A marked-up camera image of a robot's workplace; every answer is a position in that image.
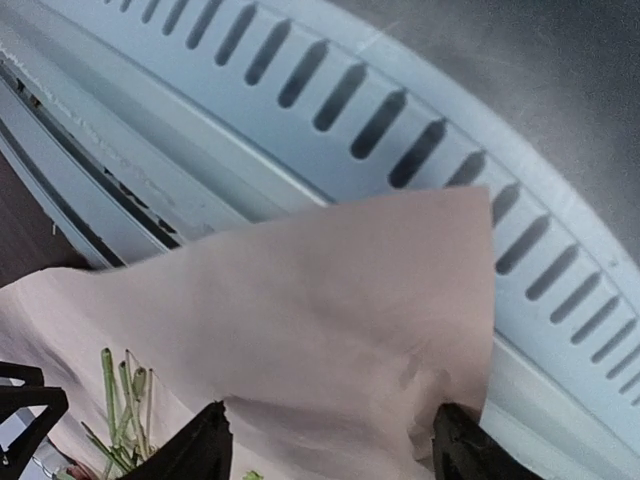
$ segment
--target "dark surface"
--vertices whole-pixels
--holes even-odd
[[[433,427],[436,480],[542,480],[519,464],[458,405],[440,406]]]
[[[640,263],[640,2],[331,1],[502,116]]]
[[[81,259],[0,154],[0,287],[50,266]]]
[[[19,387],[0,386],[0,424],[22,409],[46,407],[6,450],[0,447],[0,479],[18,480],[40,443],[69,409],[69,403],[61,388],[44,386],[40,368],[0,362],[0,378],[24,382]]]
[[[122,480],[229,480],[233,435],[222,403],[211,403]]]

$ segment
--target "ventilation slot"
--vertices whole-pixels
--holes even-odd
[[[169,16],[167,17],[167,21],[164,22],[164,26],[162,27],[162,33],[165,35],[171,35],[173,30],[176,28],[178,24],[178,20],[180,20],[180,15],[184,11],[184,8],[187,6],[189,0],[176,0],[175,5],[169,12]]]
[[[640,382],[640,372],[636,373],[633,377],[631,377],[631,380],[629,380],[622,386],[622,388],[620,388],[620,395],[624,395],[625,393],[627,393],[629,390],[635,387],[638,382]]]
[[[153,14],[156,12],[159,3],[160,0],[149,0],[147,8],[142,12],[142,23],[149,23],[151,21],[151,17],[153,17]]]
[[[616,333],[611,340],[609,340],[605,345],[593,354],[591,357],[591,361],[593,363],[600,363],[607,355],[613,352],[618,345],[620,345],[633,330],[636,328],[636,320],[629,321],[624,327],[620,329],[618,333]]]
[[[527,289],[527,298],[535,301],[542,297],[575,262],[577,257],[578,247],[576,245],[572,245],[562,252],[562,255]]]
[[[406,187],[422,165],[429,160],[444,138],[445,132],[444,120],[429,124],[389,174],[389,185],[393,188]]]
[[[282,108],[291,108],[327,56],[327,42],[315,43],[304,55],[278,96]]]
[[[290,31],[291,23],[288,20],[280,22],[273,30],[271,30],[269,38],[264,42],[262,48],[260,48],[260,51],[253,59],[251,66],[247,70],[247,74],[244,77],[247,84],[258,84],[262,79],[264,72],[267,71],[267,68],[278,53],[278,50],[280,50],[280,47],[282,47],[282,44],[287,39]]]
[[[209,28],[213,17],[216,15],[218,8],[220,8],[220,4],[222,0],[209,0],[209,2],[202,9],[202,13],[198,17],[196,24],[193,26],[191,33],[187,37],[187,48],[193,50],[198,45],[200,45],[200,40],[204,36],[204,33]]]
[[[549,229],[549,217],[535,220],[496,263],[500,275],[511,272]]]
[[[600,283],[600,274],[594,273],[580,285],[562,305],[560,305],[551,314],[551,323],[558,324],[580,305],[580,303],[589,296],[593,289]]]
[[[362,64],[349,68],[313,120],[316,129],[326,132],[333,126],[366,75],[367,69]]]
[[[447,182],[447,187],[470,185],[482,173],[486,164],[487,161],[484,158],[484,153],[472,153],[467,157],[456,173],[451,176]]]
[[[584,326],[578,330],[573,337],[571,337],[571,343],[578,345],[582,343],[585,338],[591,335],[596,328],[598,328],[602,322],[604,322],[609,315],[616,309],[620,299],[618,297],[609,300],[596,314],[589,319]]]
[[[406,104],[405,92],[390,94],[351,145],[351,155],[358,160],[367,158]]]
[[[0,70],[0,79],[6,78],[5,72]],[[84,149],[80,143],[71,135],[58,121],[40,104],[40,102],[23,87],[20,94],[22,103],[29,108],[31,113],[39,121],[40,125],[51,135],[74,160],[79,168],[81,168],[88,176],[90,176],[94,182],[99,185],[114,201],[116,201],[123,210],[126,210],[142,227],[144,227],[150,236],[155,238],[162,245],[167,248],[176,248],[179,245],[179,238],[172,236],[167,229],[163,229],[162,223],[166,222],[152,212],[149,207],[140,200],[131,190],[129,190],[124,184],[118,181],[111,172],[109,172],[104,165],[102,165],[95,157],[93,157],[87,150]],[[38,182],[43,185],[49,185],[48,182],[43,179],[39,179]],[[47,189],[51,189],[51,192],[55,190],[53,187],[48,186]],[[60,204],[64,203],[63,199],[57,200]],[[102,253],[105,258],[109,260],[112,265],[122,265],[122,261],[115,256],[106,245],[92,233],[84,222],[77,217],[77,214],[72,212],[67,207],[61,209],[65,215],[74,223],[74,226],[78,228],[82,234],[88,238],[91,243]]]
[[[607,373],[607,378],[609,380],[613,380],[616,378],[624,369],[626,369],[631,363],[636,360],[640,356],[640,345],[632,350],[632,352],[624,357],[620,363],[618,363],[615,367],[613,367],[609,373]]]
[[[248,5],[242,9],[216,54],[215,61],[217,65],[222,67],[227,64],[233,52],[238,48],[238,44],[249,28],[249,25],[251,25],[253,17],[256,16],[256,11],[257,8],[255,5]]]
[[[495,228],[520,198],[520,184],[504,187],[493,200],[493,226]]]
[[[164,220],[162,220],[161,218],[158,219],[158,226],[164,230],[165,232],[167,232],[169,235],[176,235],[178,232],[176,232],[176,229],[173,228],[171,225],[169,225],[167,222],[165,222]]]
[[[6,82],[6,85],[10,86],[12,84],[15,85],[16,90],[20,93],[20,100],[27,107],[30,108],[31,112],[38,118],[39,120],[45,117],[46,111],[44,108],[35,109],[32,108],[31,102],[29,102],[29,96],[31,93],[26,89],[23,82],[19,79],[13,77],[13,75],[6,71],[4,68],[0,68],[0,82]],[[57,132],[49,130],[49,133],[53,135],[53,137],[59,141]],[[60,212],[67,217],[71,225],[80,233],[80,235],[84,236],[87,241],[91,244],[93,248],[95,248],[112,266],[119,267],[123,266],[122,260],[118,258],[118,256],[113,253],[109,247],[102,241],[102,239],[96,235],[93,230],[78,216],[78,214],[71,208],[71,206],[60,196],[60,194],[56,191],[56,189],[51,185],[49,180],[45,175],[33,164],[33,161],[24,151],[20,143],[16,140],[13,134],[9,131],[6,125],[0,119],[0,136],[4,137],[9,148],[13,150],[16,156],[20,159],[21,163],[25,166],[29,174],[34,178],[34,180],[40,185],[42,191],[49,196],[49,198],[55,203],[56,207],[60,210]]]

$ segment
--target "pink paper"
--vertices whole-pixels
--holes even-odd
[[[65,388],[59,448],[99,470],[78,422],[107,438],[100,350],[153,366],[153,435],[212,400],[232,478],[428,478],[437,407],[480,411],[493,333],[488,193],[375,198],[213,235],[117,271],[36,273],[0,290],[3,360]]]

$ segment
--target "green stem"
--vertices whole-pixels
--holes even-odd
[[[127,466],[129,471],[135,468],[135,464],[131,460],[131,458],[127,455],[127,451],[122,447],[113,447],[111,448],[111,452],[113,455],[118,458],[124,465]]]
[[[147,448],[151,453],[151,408],[153,407],[153,369],[149,369],[149,382],[147,386],[147,421],[145,431],[147,433]]]
[[[122,414],[122,418],[120,419],[120,424],[118,425],[118,429],[116,430],[116,440],[113,442],[113,445],[119,447],[124,443],[124,437],[127,433],[127,428],[129,427],[129,423],[131,422],[131,409],[127,405],[124,408],[124,413]]]
[[[140,424],[140,413],[136,409],[136,401],[134,399],[133,394],[133,382],[131,380],[131,370],[129,369],[130,364],[128,362],[129,355],[127,351],[126,360],[120,363],[120,377],[122,381],[122,388],[124,389],[125,398],[127,399],[127,406],[131,409],[131,416],[133,422],[133,431],[136,436],[136,442],[140,448],[140,455],[144,460],[149,458],[149,454],[147,453],[144,442],[144,433],[142,431],[142,425]]]
[[[113,469],[113,460],[109,459],[107,462],[107,466],[104,468],[104,472],[102,472],[102,480],[109,480],[109,475],[111,475],[111,470]]]
[[[116,437],[116,379],[113,375],[113,357],[111,356],[111,350],[109,350],[108,348],[102,350],[102,373],[104,376],[104,390],[107,398],[107,421],[109,423],[109,437],[111,438],[111,442],[113,443]]]
[[[147,370],[143,367],[136,368],[133,374],[133,398],[140,403],[144,397],[144,388],[147,385]]]
[[[111,460],[112,462],[114,462],[118,468],[120,468],[123,472],[128,472],[129,470],[127,469],[127,466],[124,465],[122,463],[122,461],[117,458],[115,455],[113,455],[111,453],[111,451],[106,447],[106,445],[104,443],[102,443],[102,441],[98,438],[98,436],[93,433],[93,430],[91,430],[86,423],[84,422],[80,422],[80,424],[82,425],[82,427],[87,431],[87,438],[89,439],[89,441],[98,449],[100,450],[100,452],[102,452],[102,454],[107,457],[108,460]]]
[[[242,477],[242,480],[264,480],[264,477],[255,470],[251,470],[250,472],[247,472],[244,477]]]

